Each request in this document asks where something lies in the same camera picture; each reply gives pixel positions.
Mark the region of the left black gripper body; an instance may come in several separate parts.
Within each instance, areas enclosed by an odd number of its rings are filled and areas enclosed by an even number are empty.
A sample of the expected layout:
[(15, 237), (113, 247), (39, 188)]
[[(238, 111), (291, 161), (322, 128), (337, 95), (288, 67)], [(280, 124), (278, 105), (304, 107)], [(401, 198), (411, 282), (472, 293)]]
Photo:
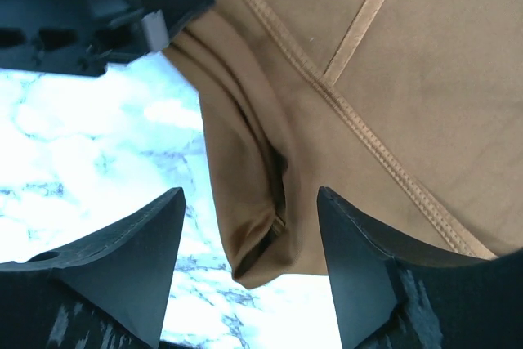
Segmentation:
[(98, 77), (162, 51), (215, 0), (1, 0), (4, 69)]

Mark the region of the brown cloth napkin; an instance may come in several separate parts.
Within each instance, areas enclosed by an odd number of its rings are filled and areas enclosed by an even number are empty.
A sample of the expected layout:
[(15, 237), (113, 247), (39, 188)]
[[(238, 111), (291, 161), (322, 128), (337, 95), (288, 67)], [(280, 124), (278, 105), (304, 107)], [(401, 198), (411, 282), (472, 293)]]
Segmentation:
[(442, 249), (521, 247), (522, 0), (216, 0), (165, 56), (245, 288), (326, 272), (322, 186)]

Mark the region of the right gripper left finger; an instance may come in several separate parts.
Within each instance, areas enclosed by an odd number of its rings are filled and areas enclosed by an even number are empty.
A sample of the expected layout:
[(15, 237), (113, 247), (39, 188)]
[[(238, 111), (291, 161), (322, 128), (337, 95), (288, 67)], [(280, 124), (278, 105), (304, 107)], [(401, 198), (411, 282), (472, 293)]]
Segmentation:
[(161, 340), (186, 210), (173, 188), (100, 230), (1, 265), (3, 348), (169, 348)]

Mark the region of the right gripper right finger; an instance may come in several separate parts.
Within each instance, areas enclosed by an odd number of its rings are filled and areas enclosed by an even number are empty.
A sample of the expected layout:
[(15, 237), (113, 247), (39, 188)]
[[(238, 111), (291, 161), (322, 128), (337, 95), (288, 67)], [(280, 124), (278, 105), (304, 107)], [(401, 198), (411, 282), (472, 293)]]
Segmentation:
[(345, 348), (519, 348), (522, 254), (452, 253), (317, 196), (320, 234)]

